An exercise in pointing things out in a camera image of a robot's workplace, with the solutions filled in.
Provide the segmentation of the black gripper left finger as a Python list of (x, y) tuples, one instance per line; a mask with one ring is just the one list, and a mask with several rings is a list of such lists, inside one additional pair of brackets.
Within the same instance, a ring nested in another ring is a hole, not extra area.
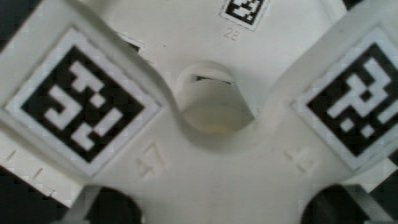
[(88, 185), (57, 224), (143, 224), (132, 197), (107, 186)]

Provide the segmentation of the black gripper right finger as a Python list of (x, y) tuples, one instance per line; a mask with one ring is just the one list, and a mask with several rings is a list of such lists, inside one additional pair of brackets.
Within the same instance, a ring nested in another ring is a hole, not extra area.
[(308, 203), (301, 224), (398, 224), (398, 190), (333, 185)]

